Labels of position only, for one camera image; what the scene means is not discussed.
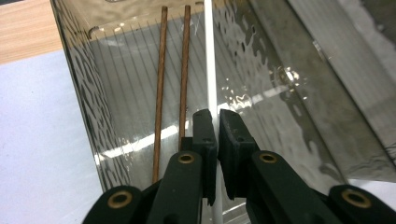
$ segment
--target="white surface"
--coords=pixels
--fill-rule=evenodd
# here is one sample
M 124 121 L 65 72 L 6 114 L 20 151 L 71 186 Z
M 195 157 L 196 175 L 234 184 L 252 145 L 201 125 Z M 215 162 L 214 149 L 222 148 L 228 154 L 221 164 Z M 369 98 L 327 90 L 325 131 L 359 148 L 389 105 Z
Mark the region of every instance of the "white surface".
M 350 179 L 350 185 L 365 189 L 396 211 L 396 183 Z
M 0 78 L 0 223 L 81 223 L 102 188 L 63 51 Z
M 212 123 L 215 131 L 216 141 L 219 136 L 219 116 L 218 116 L 218 94 L 216 85 L 216 63 L 215 63 L 215 39 L 213 35 L 213 10 L 212 0 L 205 1 L 205 53 L 206 53 L 206 83 L 207 83 L 207 104 L 209 105 Z M 220 180 L 220 162 L 216 165 L 216 197 L 213 203 L 212 214 L 213 223 L 223 223 L 222 213 L 222 194 Z
M 338 0 L 338 2 L 393 81 L 396 82 L 395 45 L 377 31 L 373 18 L 364 8 L 361 0 Z

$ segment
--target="brass grommet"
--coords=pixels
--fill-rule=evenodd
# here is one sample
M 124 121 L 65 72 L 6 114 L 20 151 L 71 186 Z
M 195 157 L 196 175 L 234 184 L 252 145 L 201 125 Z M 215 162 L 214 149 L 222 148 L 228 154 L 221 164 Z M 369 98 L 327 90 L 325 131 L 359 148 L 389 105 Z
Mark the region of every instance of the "brass grommet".
M 268 163 L 276 163 L 277 157 L 270 153 L 262 153 L 260 154 L 260 160 Z
M 188 163 L 192 163 L 194 161 L 194 157 L 189 153 L 185 153 L 178 157 L 178 161 L 180 163 L 188 164 Z
M 115 192 L 108 198 L 107 205 L 111 208 L 118 209 L 125 207 L 132 201 L 132 194 L 126 190 Z
M 359 208 L 369 208 L 372 205 L 370 199 L 353 189 L 345 189 L 341 195 L 345 201 Z

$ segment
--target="copper rod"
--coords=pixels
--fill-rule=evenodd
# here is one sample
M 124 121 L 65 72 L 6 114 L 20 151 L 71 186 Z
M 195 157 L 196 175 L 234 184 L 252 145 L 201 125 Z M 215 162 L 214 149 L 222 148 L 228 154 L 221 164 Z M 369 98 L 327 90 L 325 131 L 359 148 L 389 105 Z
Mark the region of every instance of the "copper rod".
M 184 137 L 186 128 L 186 102 L 187 102 L 187 74 L 189 70 L 189 42 L 190 42 L 191 7 L 184 7 L 183 49 L 181 56 L 181 88 L 180 110 L 178 116 L 178 150 L 181 150 L 181 138 Z
M 158 61 L 157 78 L 157 101 L 155 107 L 155 137 L 154 137 L 154 159 L 152 167 L 152 183 L 158 181 L 160 170 L 160 149 L 161 149 L 161 122 L 163 118 L 163 74 L 165 71 L 165 49 L 166 49 L 166 24 L 168 22 L 168 7 L 163 7 L 161 15 L 161 37 L 160 37 L 160 58 Z

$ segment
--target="black clamp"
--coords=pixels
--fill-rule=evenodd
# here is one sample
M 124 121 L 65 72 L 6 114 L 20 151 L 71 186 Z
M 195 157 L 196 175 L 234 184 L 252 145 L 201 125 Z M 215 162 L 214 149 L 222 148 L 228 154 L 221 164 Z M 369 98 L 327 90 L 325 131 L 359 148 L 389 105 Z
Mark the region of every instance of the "black clamp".
M 278 154 L 261 151 L 242 118 L 221 110 L 219 160 L 230 199 L 247 198 L 251 223 L 396 223 L 396 213 L 349 185 L 329 196 L 309 188 Z M 169 161 L 163 179 L 140 191 L 105 192 L 84 220 L 91 223 L 201 223 L 202 198 L 215 201 L 217 144 L 208 110 L 193 115 L 193 137 Z

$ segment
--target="wooden surface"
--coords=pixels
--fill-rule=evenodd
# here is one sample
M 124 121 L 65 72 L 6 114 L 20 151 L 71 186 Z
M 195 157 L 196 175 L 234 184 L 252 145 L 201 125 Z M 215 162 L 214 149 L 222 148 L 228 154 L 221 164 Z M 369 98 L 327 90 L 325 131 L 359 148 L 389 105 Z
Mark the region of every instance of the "wooden surface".
M 0 6 L 0 64 L 62 49 L 50 0 Z

